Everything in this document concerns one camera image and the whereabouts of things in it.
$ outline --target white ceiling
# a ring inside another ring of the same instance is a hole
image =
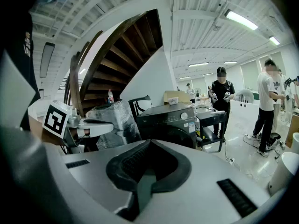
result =
[[[36,4],[30,10],[33,20],[34,70],[37,85],[45,89],[45,96],[55,94],[58,90],[70,66],[65,59],[69,52],[76,54],[80,51],[72,50],[74,44],[83,40],[100,20],[133,1],[136,0],[58,0],[50,4]],[[161,24],[161,30],[165,50],[169,44],[176,78],[202,77],[202,74],[215,72],[224,61],[243,62],[265,50],[274,49],[276,46],[268,40],[270,35],[274,35],[281,45],[292,41],[289,29],[269,0],[168,0],[165,6],[169,6],[169,24],[172,25],[165,28]],[[224,13],[227,9],[248,16],[259,28],[251,31],[226,19]],[[278,20],[282,30],[269,15]],[[160,22],[165,19],[161,18],[161,14],[159,16]],[[165,34],[169,30],[171,41],[166,41]],[[46,42],[56,46],[47,77],[40,78],[39,69]],[[189,64],[206,61],[209,65],[188,68]]]

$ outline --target white cylinder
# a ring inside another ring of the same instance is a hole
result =
[[[278,166],[269,182],[271,196],[282,188],[286,188],[297,172],[299,154],[285,152],[281,155]]]
[[[299,133],[293,133],[293,143],[291,150],[293,153],[299,154]]]

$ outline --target cardboard box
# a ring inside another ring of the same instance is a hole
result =
[[[184,91],[165,91],[163,100],[168,103],[168,99],[173,97],[178,97],[179,102],[191,104],[189,95]]]
[[[289,129],[289,133],[286,137],[286,145],[290,148],[293,143],[293,133],[299,133],[299,116],[296,114],[293,114],[291,125]]]

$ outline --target black cap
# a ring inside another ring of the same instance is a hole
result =
[[[226,77],[226,70],[224,67],[218,67],[217,69],[217,76],[218,77]]]

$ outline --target ceiling light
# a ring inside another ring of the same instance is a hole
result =
[[[236,64],[237,62],[224,62],[224,64]]]
[[[240,24],[243,24],[244,26],[246,26],[252,30],[256,30],[258,28],[258,26],[256,24],[252,23],[245,17],[240,16],[239,14],[232,12],[230,9],[227,10],[224,15],[226,16],[226,18],[234,20]]]
[[[86,69],[81,70],[81,72],[79,73],[79,75],[81,75]]]
[[[209,64],[209,62],[198,63],[198,64],[189,65],[189,67],[192,67],[192,66],[198,66],[198,65],[208,65],[208,64]]]
[[[269,40],[270,40],[271,42],[273,42],[275,45],[279,45],[279,44],[280,44],[279,41],[276,40],[274,36],[270,36],[270,37],[269,37]]]
[[[39,89],[39,95],[40,95],[41,99],[43,99],[44,89]]]
[[[47,72],[49,68],[50,59],[52,56],[52,53],[54,51],[55,44],[46,42],[44,48],[43,48],[43,55],[42,55],[42,61],[41,61],[41,68],[39,70],[39,77],[47,77]]]
[[[191,78],[191,77],[182,77],[182,78],[180,78],[179,80],[181,80],[181,79],[187,79],[187,78]]]

